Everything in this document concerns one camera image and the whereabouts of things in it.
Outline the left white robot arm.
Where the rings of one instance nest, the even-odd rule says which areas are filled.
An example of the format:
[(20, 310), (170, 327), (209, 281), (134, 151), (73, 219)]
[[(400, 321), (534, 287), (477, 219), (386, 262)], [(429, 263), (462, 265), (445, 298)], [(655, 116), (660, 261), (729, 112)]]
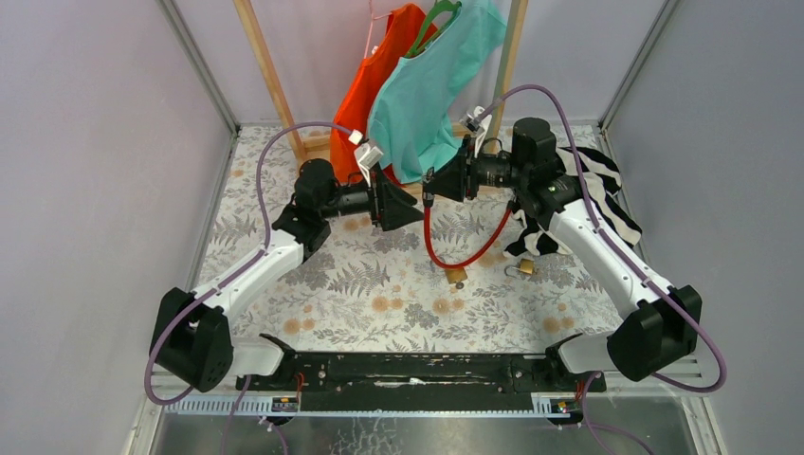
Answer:
[(159, 366), (196, 391), (216, 388), (230, 375), (258, 376), (273, 390), (288, 386), (290, 350), (269, 336), (235, 337), (230, 328), (274, 282), (308, 261), (331, 234), (331, 220), (367, 214), (384, 231), (423, 220), (413, 196), (378, 168), (368, 181), (341, 185), (330, 162), (306, 161), (290, 202), (267, 239), (218, 278), (192, 291), (173, 288), (162, 298), (146, 376)]

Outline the red cable lock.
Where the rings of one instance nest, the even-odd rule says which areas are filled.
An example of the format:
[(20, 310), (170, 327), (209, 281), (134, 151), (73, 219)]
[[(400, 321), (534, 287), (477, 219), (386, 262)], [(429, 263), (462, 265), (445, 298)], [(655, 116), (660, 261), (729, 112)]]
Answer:
[(511, 190), (480, 188), (474, 199), (456, 202), (433, 195), (429, 208), (429, 238), (434, 256), (443, 264), (484, 263), (495, 255), (508, 230)]

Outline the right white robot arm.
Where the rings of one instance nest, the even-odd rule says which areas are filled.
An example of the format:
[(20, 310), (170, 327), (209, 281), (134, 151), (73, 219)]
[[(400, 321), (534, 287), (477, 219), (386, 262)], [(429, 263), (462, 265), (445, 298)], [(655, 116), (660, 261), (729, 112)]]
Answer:
[(582, 196), (581, 176), (566, 173), (547, 121), (516, 121), (511, 150), (483, 154), (470, 136), (441, 170), (423, 180), (426, 206), (441, 195), (462, 202), (481, 186), (514, 192), (516, 204), (566, 246), (603, 287), (622, 319), (607, 334), (577, 335), (551, 346), (545, 381), (566, 391), (582, 373), (615, 369), (641, 381), (692, 354), (702, 299), (690, 285), (676, 287), (652, 271)]

